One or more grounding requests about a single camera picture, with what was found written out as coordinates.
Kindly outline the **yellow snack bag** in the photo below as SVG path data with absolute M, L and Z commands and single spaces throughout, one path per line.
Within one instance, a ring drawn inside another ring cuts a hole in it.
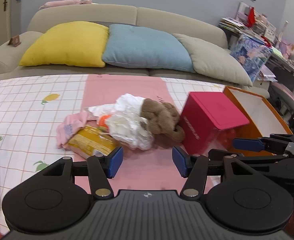
M 65 149 L 73 151 L 84 159 L 97 154 L 107 156 L 118 146 L 114 138 L 90 125 L 80 129 L 64 145 Z

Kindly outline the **orange crochet ball toy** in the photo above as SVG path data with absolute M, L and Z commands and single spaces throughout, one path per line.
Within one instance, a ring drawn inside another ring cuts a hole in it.
M 112 115 L 111 114 L 105 114 L 98 118 L 97 124 L 99 127 L 108 127 L 106 124 L 106 120 L 109 119 Z

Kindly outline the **white ruffled cloth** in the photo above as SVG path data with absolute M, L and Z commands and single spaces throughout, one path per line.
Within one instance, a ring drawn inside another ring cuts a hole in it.
M 111 114 L 106 120 L 106 133 L 133 150 L 147 151 L 153 145 L 154 136 L 146 128 L 147 120 L 140 116 L 144 100 L 127 93 L 117 98 L 115 103 L 86 107 L 84 111 L 95 116 L 96 122 L 100 116 Z

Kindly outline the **pink cloth with purple print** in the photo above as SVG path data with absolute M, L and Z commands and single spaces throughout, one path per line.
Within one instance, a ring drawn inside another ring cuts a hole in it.
M 63 148 L 78 131 L 83 129 L 89 121 L 97 118 L 86 111 L 67 115 L 56 129 L 56 146 Z

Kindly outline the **brown fluffy plush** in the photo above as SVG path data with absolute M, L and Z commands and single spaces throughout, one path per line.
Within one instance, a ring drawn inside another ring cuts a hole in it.
M 147 120 L 146 128 L 154 136 L 156 145 L 171 148 L 180 145 L 185 139 L 185 132 L 178 125 L 180 114 L 174 105 L 145 99 L 140 116 Z

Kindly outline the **orange cardboard box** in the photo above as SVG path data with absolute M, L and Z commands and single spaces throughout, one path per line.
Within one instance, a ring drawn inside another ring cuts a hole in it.
M 264 97 L 239 88 L 227 86 L 223 94 L 245 115 L 249 124 L 225 133 L 222 147 L 230 152 L 242 153 L 246 157 L 271 156 L 267 151 L 241 151 L 232 146 L 232 139 L 257 139 L 271 134 L 292 134 L 292 131 L 274 107 Z

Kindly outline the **pink mat with bottle print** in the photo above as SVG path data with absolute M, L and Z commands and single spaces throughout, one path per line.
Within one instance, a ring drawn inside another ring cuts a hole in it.
M 223 86 L 210 82 L 184 79 L 125 76 L 89 75 L 85 79 L 81 107 L 115 103 L 118 97 L 132 94 L 159 102 L 169 102 L 181 111 L 189 92 L 220 92 Z M 117 175 L 110 180 L 115 193 L 129 190 L 177 190 L 185 183 L 176 169 L 171 150 L 155 145 L 149 151 L 124 147 L 124 160 Z

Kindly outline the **pink grey desk chair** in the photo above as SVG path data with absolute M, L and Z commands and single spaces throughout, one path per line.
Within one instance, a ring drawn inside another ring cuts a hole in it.
M 270 97 L 268 101 L 289 122 L 294 119 L 294 87 L 291 91 L 285 85 L 273 82 L 269 86 Z

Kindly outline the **grey beige cushion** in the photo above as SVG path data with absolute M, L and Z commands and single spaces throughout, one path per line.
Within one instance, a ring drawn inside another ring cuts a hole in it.
M 242 86 L 253 85 L 242 65 L 225 49 L 184 34 L 174 34 L 174 37 L 189 53 L 193 68 L 198 74 Z

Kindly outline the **cluttered desk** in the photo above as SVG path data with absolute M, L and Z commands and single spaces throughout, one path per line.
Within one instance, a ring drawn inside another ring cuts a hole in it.
M 278 82 L 293 91 L 294 44 L 284 41 L 282 38 L 284 31 L 277 32 L 276 27 L 268 21 L 265 14 L 256 12 L 253 7 L 243 2 L 240 3 L 236 16 L 233 19 L 243 23 L 246 26 L 246 30 L 241 33 L 234 33 L 220 27 L 227 35 L 230 51 L 234 48 L 242 34 L 261 41 L 272 49 L 270 58 L 262 66 L 259 75 L 253 82 L 252 90 L 255 93 L 266 94 L 266 96 L 270 97 L 270 84 Z

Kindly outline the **stack of books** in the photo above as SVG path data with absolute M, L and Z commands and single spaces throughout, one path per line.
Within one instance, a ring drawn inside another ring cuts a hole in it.
M 243 23 L 238 22 L 237 20 L 230 17 L 221 18 L 218 26 L 234 33 L 241 33 L 242 31 L 246 30 L 246 26 Z

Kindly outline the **yellow cushion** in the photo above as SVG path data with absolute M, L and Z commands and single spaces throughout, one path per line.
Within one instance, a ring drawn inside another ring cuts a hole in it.
M 20 66 L 67 65 L 104 67 L 109 28 L 92 22 L 58 24 L 41 35 L 23 54 Z

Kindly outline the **beige sofa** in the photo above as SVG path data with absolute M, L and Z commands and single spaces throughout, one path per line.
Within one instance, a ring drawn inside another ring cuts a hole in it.
M 108 30 L 97 55 L 102 67 L 76 56 L 97 39 L 88 31 L 71 41 L 80 24 Z M 129 5 L 64 5 L 39 10 L 16 47 L 0 46 L 0 80 L 52 74 L 116 74 L 171 77 L 221 83 L 268 96 L 268 83 L 257 81 L 231 57 L 225 32 L 208 23 Z

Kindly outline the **small wooden stand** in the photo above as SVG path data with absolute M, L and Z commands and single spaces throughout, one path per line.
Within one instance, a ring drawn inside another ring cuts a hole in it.
M 12 47 L 17 47 L 20 44 L 21 44 L 21 41 L 20 41 L 20 36 L 19 35 L 15 35 L 15 36 L 11 37 L 9 42 L 8 42 L 8 45 L 12 46 Z

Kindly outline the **pink plush on sofa back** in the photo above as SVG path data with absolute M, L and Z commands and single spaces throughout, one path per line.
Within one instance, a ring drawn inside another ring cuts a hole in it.
M 65 5 L 77 5 L 77 4 L 93 4 L 92 0 L 60 0 L 60 1 L 50 1 L 46 2 L 44 5 L 39 7 L 39 10 L 60 7 Z

